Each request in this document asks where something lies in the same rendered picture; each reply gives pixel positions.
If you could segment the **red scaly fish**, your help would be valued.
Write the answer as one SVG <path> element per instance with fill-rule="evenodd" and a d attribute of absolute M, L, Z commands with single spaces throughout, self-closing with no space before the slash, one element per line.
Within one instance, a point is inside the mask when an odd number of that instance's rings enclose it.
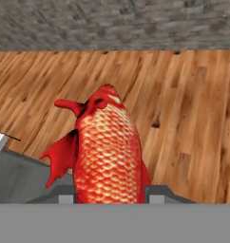
<path fill-rule="evenodd" d="M 136 125 L 114 86 L 100 86 L 84 103 L 58 99 L 76 116 L 74 128 L 43 154 L 49 187 L 72 171 L 79 203 L 141 204 L 151 183 Z"/>

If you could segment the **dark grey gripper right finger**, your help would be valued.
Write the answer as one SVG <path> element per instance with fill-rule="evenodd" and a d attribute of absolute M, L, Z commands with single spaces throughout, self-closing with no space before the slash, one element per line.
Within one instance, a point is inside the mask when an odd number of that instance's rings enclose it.
<path fill-rule="evenodd" d="M 166 185 L 150 185 L 144 188 L 145 203 L 150 204 L 192 204 L 193 201 L 183 196 L 178 196 Z"/>

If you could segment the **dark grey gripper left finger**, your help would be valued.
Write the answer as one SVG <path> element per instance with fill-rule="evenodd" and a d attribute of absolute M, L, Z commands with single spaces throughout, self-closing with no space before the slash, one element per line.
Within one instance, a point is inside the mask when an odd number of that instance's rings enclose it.
<path fill-rule="evenodd" d="M 29 204 L 74 204 L 76 196 L 72 185 L 57 185 L 48 194 L 38 196 Z"/>

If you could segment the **grey counter with white edge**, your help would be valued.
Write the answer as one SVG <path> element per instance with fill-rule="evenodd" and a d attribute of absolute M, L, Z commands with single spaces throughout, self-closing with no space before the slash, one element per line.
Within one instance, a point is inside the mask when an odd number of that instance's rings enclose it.
<path fill-rule="evenodd" d="M 9 150 L 9 139 L 10 136 L 0 133 L 0 203 L 29 204 L 30 200 L 48 194 L 57 185 L 72 185 L 71 176 L 65 175 L 46 189 L 49 167 Z"/>

